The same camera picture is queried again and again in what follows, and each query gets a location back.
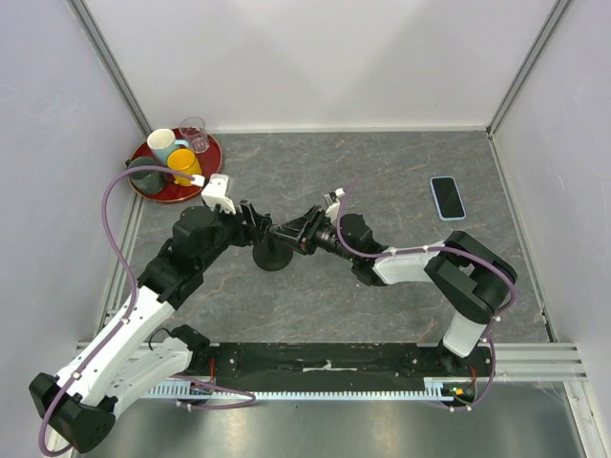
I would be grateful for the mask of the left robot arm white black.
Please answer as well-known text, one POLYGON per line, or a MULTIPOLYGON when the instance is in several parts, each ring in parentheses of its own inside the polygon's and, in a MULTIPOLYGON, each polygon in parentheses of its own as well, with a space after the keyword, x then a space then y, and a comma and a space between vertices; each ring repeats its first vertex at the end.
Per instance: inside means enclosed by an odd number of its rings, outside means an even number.
POLYGON ((136 362, 144 339, 170 318, 203 283, 205 270, 230 246, 258 246, 271 225, 249 201, 184 210, 158 254, 117 314, 90 344, 56 374, 39 373, 29 392, 41 418, 40 451, 57 457, 69 449, 86 453, 109 434, 118 417, 150 389, 185 371, 199 375, 209 365, 208 341, 190 326, 171 333, 136 362))

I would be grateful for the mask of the phone with light blue case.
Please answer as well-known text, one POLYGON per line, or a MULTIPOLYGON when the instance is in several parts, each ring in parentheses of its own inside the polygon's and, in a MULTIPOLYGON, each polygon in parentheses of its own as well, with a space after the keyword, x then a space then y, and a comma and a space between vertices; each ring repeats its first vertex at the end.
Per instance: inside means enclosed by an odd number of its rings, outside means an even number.
POLYGON ((443 221, 457 221, 466 217, 466 210, 453 177, 430 179, 437 215, 443 221))

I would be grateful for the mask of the black phone stand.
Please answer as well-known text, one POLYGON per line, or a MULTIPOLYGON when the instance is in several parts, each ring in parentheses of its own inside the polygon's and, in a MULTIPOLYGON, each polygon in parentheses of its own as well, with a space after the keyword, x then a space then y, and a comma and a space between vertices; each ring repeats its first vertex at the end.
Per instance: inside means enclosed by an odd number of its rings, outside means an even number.
POLYGON ((291 248, 277 241, 272 228, 267 227, 261 239, 253 246, 252 257, 255 264, 264 271, 276 272, 286 268, 292 261, 291 248))

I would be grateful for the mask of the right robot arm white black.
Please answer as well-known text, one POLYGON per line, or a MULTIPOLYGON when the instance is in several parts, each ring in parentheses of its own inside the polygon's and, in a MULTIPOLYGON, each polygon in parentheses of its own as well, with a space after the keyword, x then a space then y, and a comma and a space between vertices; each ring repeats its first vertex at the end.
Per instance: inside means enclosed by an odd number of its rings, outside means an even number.
POLYGON ((432 282, 454 308, 437 351, 439 368, 459 375, 472 363, 472 352, 493 318, 516 298, 513 267, 464 231, 434 245, 396 249, 376 241, 364 217, 332 217, 318 206, 303 216, 273 225, 270 236, 297 253, 323 249, 352 263, 366 285, 432 282))

